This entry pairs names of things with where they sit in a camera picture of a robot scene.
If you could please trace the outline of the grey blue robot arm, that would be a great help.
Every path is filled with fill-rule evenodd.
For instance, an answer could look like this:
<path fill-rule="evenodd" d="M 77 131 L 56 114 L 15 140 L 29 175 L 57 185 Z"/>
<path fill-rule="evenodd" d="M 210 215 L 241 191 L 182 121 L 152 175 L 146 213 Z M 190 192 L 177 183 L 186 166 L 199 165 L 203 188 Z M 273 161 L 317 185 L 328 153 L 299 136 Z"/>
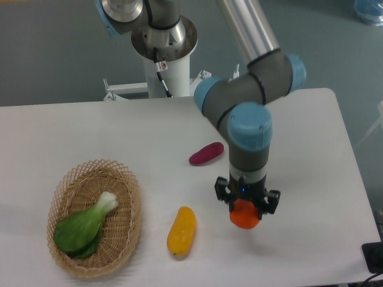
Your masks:
<path fill-rule="evenodd" d="M 192 96 L 201 113 L 229 147 L 229 178 L 215 183 L 230 219 L 250 228 L 273 214 L 281 193 L 267 190 L 266 165 L 272 119 L 266 105 L 301 88 L 303 62 L 284 54 L 258 1 L 218 1 L 248 72 L 232 80 L 199 76 L 190 80 L 190 55 L 197 46 L 194 24 L 179 1 L 96 1 L 110 35 L 131 35 L 144 62 L 151 98 Z"/>

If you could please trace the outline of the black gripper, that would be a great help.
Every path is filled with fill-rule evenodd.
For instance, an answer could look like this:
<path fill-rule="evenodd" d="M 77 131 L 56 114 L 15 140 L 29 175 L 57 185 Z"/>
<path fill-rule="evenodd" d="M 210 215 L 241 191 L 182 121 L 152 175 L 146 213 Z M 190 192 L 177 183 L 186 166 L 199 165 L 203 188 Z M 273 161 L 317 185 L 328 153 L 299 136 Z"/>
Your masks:
<path fill-rule="evenodd" d="M 259 220 L 262 220 L 263 215 L 274 214 L 281 192 L 278 190 L 265 189 L 266 175 L 254 183 L 240 183 L 232 175 L 229 176 L 229 181 L 219 176 L 215 182 L 214 188 L 217 199 L 229 205 L 229 211 L 235 209 L 235 201 L 243 199 L 250 201 L 254 206 L 258 206 Z"/>

